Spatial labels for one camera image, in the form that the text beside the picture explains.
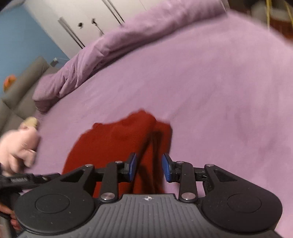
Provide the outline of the person's left hand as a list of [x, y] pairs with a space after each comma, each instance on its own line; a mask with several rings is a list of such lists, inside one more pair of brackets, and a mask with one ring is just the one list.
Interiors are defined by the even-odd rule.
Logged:
[[36, 158], [40, 135], [35, 127], [20, 126], [1, 136], [1, 174], [12, 176], [31, 167]]

